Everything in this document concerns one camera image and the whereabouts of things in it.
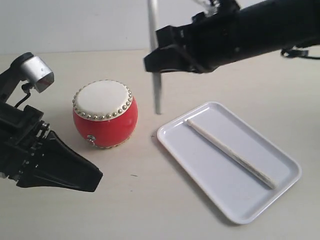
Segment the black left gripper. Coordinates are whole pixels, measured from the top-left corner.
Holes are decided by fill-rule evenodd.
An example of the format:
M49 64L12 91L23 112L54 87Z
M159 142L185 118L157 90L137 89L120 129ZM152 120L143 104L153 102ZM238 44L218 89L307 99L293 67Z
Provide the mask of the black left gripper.
M19 106L34 89L20 69L27 57L17 57L0 75L0 177L20 188L55 187L93 193L103 173L69 148L53 131L44 113L30 105Z

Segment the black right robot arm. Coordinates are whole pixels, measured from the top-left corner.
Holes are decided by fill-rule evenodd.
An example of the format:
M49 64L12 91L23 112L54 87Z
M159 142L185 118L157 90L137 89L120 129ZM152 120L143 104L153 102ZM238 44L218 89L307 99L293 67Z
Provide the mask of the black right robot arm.
M211 73L218 67L320 42L317 0L264 0L241 8L221 0L216 13L199 12L191 23L156 31L158 46L143 59L149 73Z

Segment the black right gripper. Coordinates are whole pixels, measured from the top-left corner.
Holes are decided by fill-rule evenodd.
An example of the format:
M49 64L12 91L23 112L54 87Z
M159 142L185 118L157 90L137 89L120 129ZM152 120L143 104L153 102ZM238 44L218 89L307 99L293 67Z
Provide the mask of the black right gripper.
M197 0L203 10L192 16L191 23L167 25L156 30L158 43L155 63L151 52L143 58L148 73L211 73L219 66L214 61L230 42L230 26L241 7L235 0Z

